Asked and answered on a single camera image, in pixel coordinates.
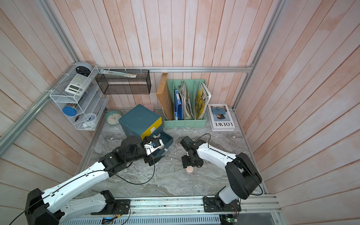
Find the teal bottom drawer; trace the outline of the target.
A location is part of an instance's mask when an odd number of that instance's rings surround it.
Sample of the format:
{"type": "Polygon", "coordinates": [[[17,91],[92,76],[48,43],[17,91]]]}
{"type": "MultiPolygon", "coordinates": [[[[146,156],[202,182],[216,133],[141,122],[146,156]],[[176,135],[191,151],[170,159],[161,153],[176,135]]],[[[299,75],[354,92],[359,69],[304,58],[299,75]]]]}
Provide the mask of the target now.
{"type": "Polygon", "coordinates": [[[173,138],[170,135],[168,135],[164,131],[160,132],[160,134],[161,136],[159,137],[159,139],[163,141],[165,146],[161,150],[156,150],[152,153],[155,158],[164,156],[167,153],[169,147],[173,144],[173,138]]]}

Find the yellow drawer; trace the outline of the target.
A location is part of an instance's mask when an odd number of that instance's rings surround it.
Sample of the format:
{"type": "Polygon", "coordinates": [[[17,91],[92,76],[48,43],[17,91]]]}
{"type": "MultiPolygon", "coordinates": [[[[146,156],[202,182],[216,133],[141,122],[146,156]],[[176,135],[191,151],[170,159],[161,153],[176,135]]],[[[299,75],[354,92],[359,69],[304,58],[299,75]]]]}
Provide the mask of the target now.
{"type": "Polygon", "coordinates": [[[147,136],[158,136],[163,131],[162,118],[147,120],[147,122],[144,123],[144,128],[145,131],[141,134],[142,140],[147,136]]]}

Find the teal drawer cabinet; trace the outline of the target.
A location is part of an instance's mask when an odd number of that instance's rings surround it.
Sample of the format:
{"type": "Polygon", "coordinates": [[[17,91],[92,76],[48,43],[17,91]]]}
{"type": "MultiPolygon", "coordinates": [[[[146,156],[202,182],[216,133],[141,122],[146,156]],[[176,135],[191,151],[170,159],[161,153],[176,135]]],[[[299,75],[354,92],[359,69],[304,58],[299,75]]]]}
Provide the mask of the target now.
{"type": "Polygon", "coordinates": [[[120,125],[127,137],[136,136],[141,139],[141,134],[145,131],[144,123],[147,120],[157,119],[160,115],[154,113],[143,105],[137,105],[119,119],[120,125]]]}

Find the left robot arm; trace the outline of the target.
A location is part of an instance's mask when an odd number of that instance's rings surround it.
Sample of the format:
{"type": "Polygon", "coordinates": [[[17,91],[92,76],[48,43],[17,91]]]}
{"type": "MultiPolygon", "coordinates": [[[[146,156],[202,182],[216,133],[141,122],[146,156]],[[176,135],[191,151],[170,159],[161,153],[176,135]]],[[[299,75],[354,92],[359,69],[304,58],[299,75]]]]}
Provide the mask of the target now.
{"type": "Polygon", "coordinates": [[[24,214],[29,225],[59,225],[89,213],[111,214],[119,211],[109,190],[84,199],[74,199],[95,184],[116,176],[132,162],[154,160],[153,153],[165,147],[160,138],[129,136],[121,145],[73,178],[44,191],[35,189],[27,196],[24,214]]]}

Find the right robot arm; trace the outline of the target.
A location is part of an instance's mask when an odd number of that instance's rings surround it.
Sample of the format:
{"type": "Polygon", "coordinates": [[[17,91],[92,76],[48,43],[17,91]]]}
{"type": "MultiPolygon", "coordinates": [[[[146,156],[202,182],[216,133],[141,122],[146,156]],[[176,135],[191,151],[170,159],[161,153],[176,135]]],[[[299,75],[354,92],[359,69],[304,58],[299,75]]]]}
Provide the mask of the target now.
{"type": "Polygon", "coordinates": [[[200,168],[206,160],[225,170],[229,185],[215,195],[217,207],[227,206],[239,198],[246,200],[260,187],[262,177],[247,154],[227,153],[212,147],[204,140],[193,141],[188,136],[181,140],[181,145],[187,152],[182,157],[185,169],[200,168]]]}

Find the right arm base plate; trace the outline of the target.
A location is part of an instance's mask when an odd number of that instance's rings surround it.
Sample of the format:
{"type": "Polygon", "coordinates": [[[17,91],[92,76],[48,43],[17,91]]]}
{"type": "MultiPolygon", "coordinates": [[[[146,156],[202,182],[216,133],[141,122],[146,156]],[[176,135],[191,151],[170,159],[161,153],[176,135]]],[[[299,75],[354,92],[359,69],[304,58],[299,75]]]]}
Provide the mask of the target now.
{"type": "Polygon", "coordinates": [[[226,204],[219,197],[204,196],[202,201],[205,212],[241,212],[242,210],[239,199],[226,204]]]}

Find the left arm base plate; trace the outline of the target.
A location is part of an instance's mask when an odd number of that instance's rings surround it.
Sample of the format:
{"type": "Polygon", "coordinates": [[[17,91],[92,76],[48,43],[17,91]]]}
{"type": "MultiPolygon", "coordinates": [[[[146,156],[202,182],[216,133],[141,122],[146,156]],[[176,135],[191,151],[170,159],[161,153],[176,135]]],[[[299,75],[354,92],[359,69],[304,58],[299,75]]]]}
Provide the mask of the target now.
{"type": "Polygon", "coordinates": [[[130,203],[130,199],[115,200],[114,203],[107,204],[102,211],[93,212],[91,215],[127,215],[129,214],[130,203]]]}

